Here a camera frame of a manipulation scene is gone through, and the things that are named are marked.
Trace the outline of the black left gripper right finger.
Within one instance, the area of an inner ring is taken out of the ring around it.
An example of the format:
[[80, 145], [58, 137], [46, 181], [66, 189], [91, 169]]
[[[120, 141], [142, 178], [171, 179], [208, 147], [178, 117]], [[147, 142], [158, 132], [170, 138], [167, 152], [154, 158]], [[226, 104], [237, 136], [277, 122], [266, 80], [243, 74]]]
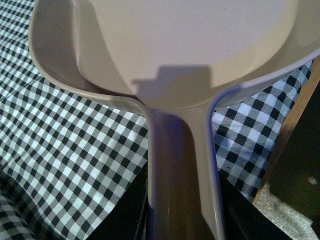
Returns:
[[289, 240], [290, 237], [268, 220], [222, 174], [219, 182], [228, 240]]

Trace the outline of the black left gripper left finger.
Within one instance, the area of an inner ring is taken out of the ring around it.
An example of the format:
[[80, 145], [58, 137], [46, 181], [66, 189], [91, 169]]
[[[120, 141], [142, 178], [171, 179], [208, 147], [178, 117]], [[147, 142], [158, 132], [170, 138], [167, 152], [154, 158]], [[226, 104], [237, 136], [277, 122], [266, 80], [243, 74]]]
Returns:
[[148, 203], [148, 168], [142, 167], [108, 216], [89, 240], [144, 240]]

